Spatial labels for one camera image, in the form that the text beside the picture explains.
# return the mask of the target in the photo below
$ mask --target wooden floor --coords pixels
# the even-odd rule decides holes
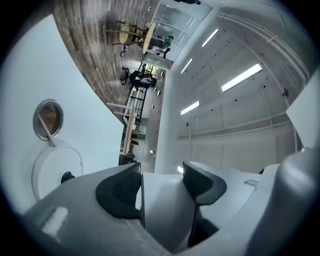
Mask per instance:
[[[119,30],[120,24],[116,21],[147,28],[158,3],[159,0],[47,1],[26,21],[21,35],[47,15],[53,14],[73,61],[98,97],[104,103],[126,104],[130,90],[128,86],[121,85],[120,79],[124,76],[122,67],[127,67],[131,60],[142,61],[142,49],[130,45],[120,57],[123,46],[111,45],[119,42],[119,35],[103,30]]]

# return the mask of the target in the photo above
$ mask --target fluorescent light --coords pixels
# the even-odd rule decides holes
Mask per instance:
[[[200,102],[197,101],[196,103],[194,103],[191,106],[188,106],[186,109],[182,110],[181,115],[183,115],[184,113],[187,113],[188,111],[193,110],[194,108],[199,107],[199,106],[200,106]]]
[[[182,69],[181,74],[186,70],[186,68],[190,65],[190,63],[192,62],[192,59],[189,60],[188,64],[185,65],[184,69]]]
[[[182,40],[185,38],[185,34],[183,35],[183,37],[182,37],[182,39],[181,39],[181,41],[180,41],[180,43],[179,43],[179,45],[181,44],[181,42],[182,42]]]
[[[216,33],[218,33],[218,31],[219,31],[219,29],[216,29],[216,30],[209,36],[209,38],[203,43],[202,47],[205,47],[206,44],[211,40],[211,38],[213,38],[214,35],[215,35]]]
[[[224,84],[221,88],[222,91],[225,92],[230,88],[240,84],[242,81],[252,77],[256,73],[260,72],[262,67],[259,64],[254,65],[253,67],[249,68],[247,71],[243,72],[242,74],[238,75],[236,78],[232,79],[231,81]]]
[[[188,23],[191,21],[191,19],[192,19],[192,16],[190,17],[190,19],[189,19]],[[188,23],[187,23],[187,25],[188,25]],[[181,35],[180,35],[180,36],[181,36]],[[180,36],[179,36],[179,38],[180,38]]]
[[[193,24],[195,21],[196,21],[196,18],[194,18],[194,20],[193,20],[193,22],[191,23],[191,25],[190,25],[189,28],[191,28],[192,24]]]

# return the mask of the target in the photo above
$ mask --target ceiling pipe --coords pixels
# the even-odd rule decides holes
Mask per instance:
[[[236,15],[233,15],[233,14],[228,14],[228,13],[218,13],[217,16],[219,18],[225,18],[225,17],[228,17],[229,20],[233,21],[233,22],[236,22],[244,27],[247,27],[246,24],[250,25],[251,28],[249,28],[250,30],[252,30],[253,32],[255,32],[256,34],[258,34],[259,36],[262,36],[265,40],[269,40],[273,37],[275,37],[276,35],[274,33],[272,33],[270,30],[266,29],[265,27],[261,26],[260,24],[258,23],[255,23],[249,19],[245,19],[243,17],[239,17],[239,16],[236,16]],[[271,38],[268,38],[267,36],[261,34],[259,31],[267,34],[268,37],[271,37]],[[279,43],[279,45],[286,49],[288,51],[288,53],[290,53],[292,55],[292,57],[296,60],[296,62],[300,65],[300,68],[303,69],[303,76],[305,78],[305,80],[309,80],[311,78],[311,73],[309,72],[308,68],[306,67],[306,65],[304,64],[304,62],[300,59],[300,57],[284,42],[282,41],[279,37],[276,37],[275,38],[275,41],[277,43]],[[278,45],[276,45],[274,42],[271,43],[271,45],[273,45],[278,51],[280,51],[280,53],[284,53],[285,55],[287,55],[286,52],[283,51],[283,49],[281,47],[279,47]],[[289,57],[289,56],[285,56],[290,62],[293,62],[294,65],[296,65],[296,63]]]
[[[237,19],[229,17],[229,15],[218,14],[217,17],[225,19],[225,20],[229,20],[229,21],[234,22],[234,23],[237,23],[237,24],[239,24],[239,25],[251,30],[252,32],[256,33],[257,35],[259,35],[260,37],[262,37],[266,41],[269,39],[267,36],[263,35],[259,31],[257,31],[254,27],[249,26],[249,25],[245,24],[244,22],[241,22],[241,21],[239,21]],[[292,58],[280,46],[275,44],[273,41],[270,42],[270,45],[272,45],[274,48],[276,48],[290,62],[290,64],[294,67],[294,69],[297,71],[297,73],[299,74],[300,78],[302,79],[303,85],[305,85],[306,82],[307,82],[306,76],[301,71],[301,69],[298,67],[298,65],[292,60]]]

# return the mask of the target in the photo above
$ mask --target black knob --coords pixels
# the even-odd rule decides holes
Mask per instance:
[[[67,171],[62,175],[61,184],[73,178],[75,178],[75,176],[73,176],[70,171]]]

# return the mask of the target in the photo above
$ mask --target table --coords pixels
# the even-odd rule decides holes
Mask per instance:
[[[123,26],[121,27],[121,30],[114,30],[114,29],[104,29],[102,31],[104,32],[114,32],[114,33],[119,33],[119,38],[120,38],[120,42],[118,43],[113,43],[112,45],[133,45],[133,44],[143,44],[144,42],[140,41],[140,42],[126,42],[126,40],[128,39],[128,35],[133,35],[133,36],[137,36],[137,37],[146,37],[148,34],[148,31],[144,30],[143,28],[137,27],[136,25],[132,25],[123,21],[117,21],[118,23],[123,24]],[[134,33],[134,32],[130,32],[130,28],[135,28],[137,30],[142,31],[144,34],[139,34],[139,33]]]
[[[136,25],[132,25],[129,23],[125,23],[122,21],[117,21],[118,23],[124,24],[121,27],[121,30],[113,30],[113,29],[104,29],[104,32],[115,32],[115,33],[120,33],[119,37],[120,37],[120,42],[117,43],[113,43],[112,45],[134,45],[134,44],[143,44],[143,54],[145,54],[147,52],[148,46],[150,44],[151,38],[153,36],[153,33],[155,31],[156,28],[156,23],[152,23],[152,25],[150,26],[149,30],[146,31],[140,27],[137,27]],[[134,32],[130,32],[130,28],[135,28],[137,30],[142,31],[144,34],[139,34],[139,33],[134,33]],[[144,38],[144,41],[140,41],[140,42],[126,42],[126,40],[128,39],[128,35],[133,35],[133,36],[137,36],[140,38]]]
[[[125,113],[120,113],[120,112],[113,112],[113,114],[115,115],[121,115],[121,116],[129,116],[129,121],[128,124],[126,126],[126,132],[125,132],[125,138],[124,138],[124,144],[123,144],[123,148],[122,151],[120,149],[120,154],[121,155],[127,155],[129,152],[129,148],[130,148],[130,142],[131,142],[131,135],[132,135],[132,128],[133,125],[136,121],[136,107],[135,106],[125,106],[125,105],[120,105],[120,104],[114,104],[114,103],[105,103],[106,106],[112,106],[112,107],[118,107],[118,108],[123,108],[123,109],[129,109],[131,110],[130,114],[125,114]]]
[[[145,35],[145,39],[144,39],[144,43],[143,43],[143,50],[142,50],[143,54],[145,54],[147,52],[147,49],[150,44],[151,38],[154,34],[155,28],[156,28],[156,23],[154,22],[154,23],[152,23],[148,32]]]
[[[124,24],[124,25],[121,27],[121,31],[129,32],[129,31],[130,31],[130,26],[129,26],[129,24],[128,24],[128,23]],[[128,33],[119,33],[120,43],[121,43],[121,44],[124,44],[124,43],[127,41],[128,36],[129,36]]]

